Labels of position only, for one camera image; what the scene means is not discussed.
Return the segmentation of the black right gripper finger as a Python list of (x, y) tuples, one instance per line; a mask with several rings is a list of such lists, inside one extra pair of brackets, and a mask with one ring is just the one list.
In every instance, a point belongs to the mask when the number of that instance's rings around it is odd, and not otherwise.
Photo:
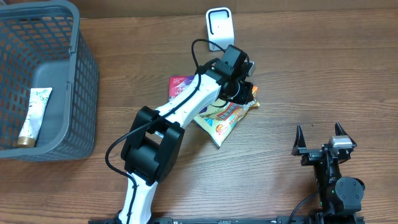
[(335, 123), (335, 135), (336, 136), (346, 136), (351, 140), (351, 143), (353, 146), (356, 146), (356, 142), (351, 138), (350, 135), (347, 134), (347, 132), (343, 129), (341, 124), (339, 122)]
[(292, 155), (302, 155), (307, 149), (305, 139), (303, 136), (301, 125), (299, 124), (296, 129), (296, 136), (294, 146), (292, 148)]

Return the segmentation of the yellow snack bag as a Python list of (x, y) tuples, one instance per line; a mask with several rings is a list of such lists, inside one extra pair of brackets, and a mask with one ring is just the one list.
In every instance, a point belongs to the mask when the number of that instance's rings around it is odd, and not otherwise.
[(214, 143), (220, 147), (232, 132), (236, 124), (246, 115), (249, 109), (260, 106), (256, 99), (245, 105), (225, 102), (218, 99), (214, 105), (207, 106), (194, 121), (206, 131)]

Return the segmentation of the red purple pad pack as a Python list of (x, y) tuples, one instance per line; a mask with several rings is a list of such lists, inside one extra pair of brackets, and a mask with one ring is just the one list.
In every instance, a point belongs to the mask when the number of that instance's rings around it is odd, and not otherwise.
[(169, 101), (179, 95), (194, 79), (194, 76), (171, 76), (169, 77)]

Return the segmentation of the white bamboo print tube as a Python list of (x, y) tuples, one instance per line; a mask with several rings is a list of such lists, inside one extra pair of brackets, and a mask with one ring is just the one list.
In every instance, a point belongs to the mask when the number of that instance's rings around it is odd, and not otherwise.
[(34, 147), (38, 138), (52, 88), (31, 88), (24, 124), (19, 133), (17, 147)]

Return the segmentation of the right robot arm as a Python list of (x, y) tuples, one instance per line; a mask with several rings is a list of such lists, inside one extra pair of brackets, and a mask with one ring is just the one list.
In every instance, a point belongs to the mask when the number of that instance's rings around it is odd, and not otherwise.
[(293, 156), (301, 157), (302, 166), (312, 166), (320, 196), (321, 209), (312, 210), (308, 223), (359, 223), (365, 185), (354, 177), (343, 177), (339, 165), (351, 159), (357, 146), (340, 123), (335, 135), (319, 149), (308, 149), (300, 125), (292, 148)]

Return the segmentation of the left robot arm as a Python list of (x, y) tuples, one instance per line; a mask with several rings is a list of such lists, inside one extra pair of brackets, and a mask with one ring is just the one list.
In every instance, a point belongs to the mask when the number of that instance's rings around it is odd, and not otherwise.
[(244, 105), (253, 100), (252, 83), (246, 77), (254, 68), (246, 52), (229, 45), (221, 58), (197, 67), (191, 83), (166, 104), (142, 107), (131, 130), (122, 140), (126, 200), (118, 223), (147, 223), (159, 182), (172, 170), (186, 126), (217, 100)]

